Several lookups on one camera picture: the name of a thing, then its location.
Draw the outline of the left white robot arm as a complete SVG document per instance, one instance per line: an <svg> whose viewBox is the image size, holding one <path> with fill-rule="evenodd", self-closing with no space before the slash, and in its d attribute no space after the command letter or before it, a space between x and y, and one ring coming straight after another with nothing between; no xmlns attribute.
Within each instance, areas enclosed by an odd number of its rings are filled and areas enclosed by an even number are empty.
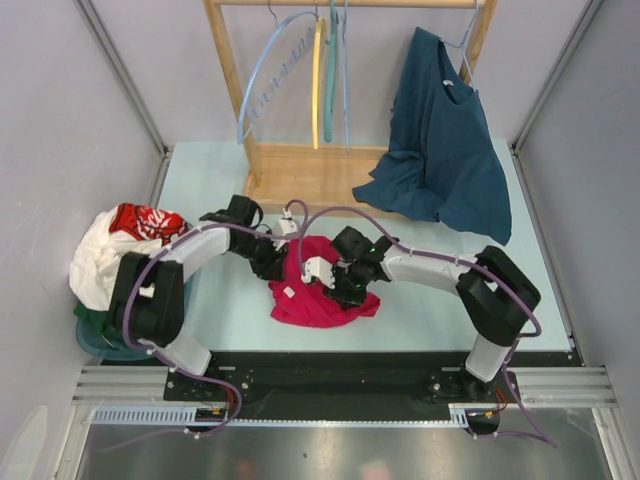
<svg viewBox="0 0 640 480"><path fill-rule="evenodd" d="M227 208L203 215L187 233L149 254L130 252L120 261L108 324L125 344L155 355L188 373L186 387L197 398L214 397L221 376L209 368L211 352L185 327L185 284L210 260L228 252L249 262L262 280L284 278L287 241L299 231L289 210L261 232L262 208L234 195Z"/></svg>

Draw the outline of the pink t shirt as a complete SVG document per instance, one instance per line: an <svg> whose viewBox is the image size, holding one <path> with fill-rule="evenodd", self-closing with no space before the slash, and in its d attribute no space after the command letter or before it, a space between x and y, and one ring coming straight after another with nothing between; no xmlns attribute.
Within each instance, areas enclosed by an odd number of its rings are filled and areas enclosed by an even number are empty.
<svg viewBox="0 0 640 480"><path fill-rule="evenodd" d="M324 295L323 284L305 284L301 279L297 247L297 240L288 243L283 265L284 279L268 282L275 302L271 311L275 320L298 327L331 329L347 325L360 317L376 315L381 301L373 293L366 295L363 305L342 309L336 301Z"/></svg>

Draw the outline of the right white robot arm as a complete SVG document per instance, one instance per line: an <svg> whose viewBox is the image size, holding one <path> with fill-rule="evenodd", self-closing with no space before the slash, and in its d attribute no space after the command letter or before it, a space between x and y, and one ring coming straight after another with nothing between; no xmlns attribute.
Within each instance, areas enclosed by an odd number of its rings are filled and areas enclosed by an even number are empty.
<svg viewBox="0 0 640 480"><path fill-rule="evenodd" d="M318 280L324 295L343 309L362 306L372 282L408 282L457 296L476 330L474 344L454 378L453 398L484 401L497 389L497 376L524 337L522 329L541 300L537 287L510 257L494 246L474 255L456 256L421 251L389 235L376 242L352 227L330 242L335 261L304 263L303 281Z"/></svg>

